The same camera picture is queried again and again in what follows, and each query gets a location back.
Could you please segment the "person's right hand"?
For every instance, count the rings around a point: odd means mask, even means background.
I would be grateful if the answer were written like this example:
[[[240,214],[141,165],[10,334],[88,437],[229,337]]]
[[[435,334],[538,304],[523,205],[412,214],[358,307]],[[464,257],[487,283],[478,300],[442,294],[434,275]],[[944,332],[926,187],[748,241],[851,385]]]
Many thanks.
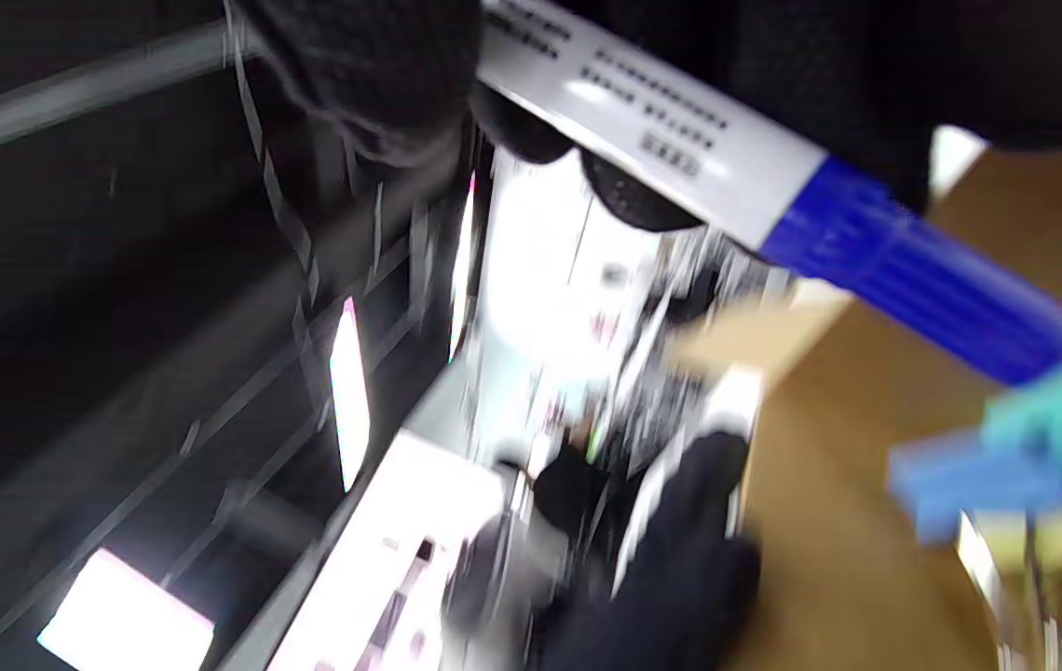
[[[467,111],[528,164],[573,142],[477,84],[479,1],[237,1],[306,110],[374,161],[432,156]],[[802,133],[914,212],[940,126],[1062,147],[1062,1],[565,1],[562,8]]]

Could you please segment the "person's left hand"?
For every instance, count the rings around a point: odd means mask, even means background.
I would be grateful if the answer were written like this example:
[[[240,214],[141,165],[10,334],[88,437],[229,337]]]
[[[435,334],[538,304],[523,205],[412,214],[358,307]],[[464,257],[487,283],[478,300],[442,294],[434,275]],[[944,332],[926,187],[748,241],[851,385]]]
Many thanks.
[[[715,670],[756,606],[760,548],[727,535],[727,500],[749,445],[714,431],[684,450],[604,603],[576,606],[544,647],[542,670]]]

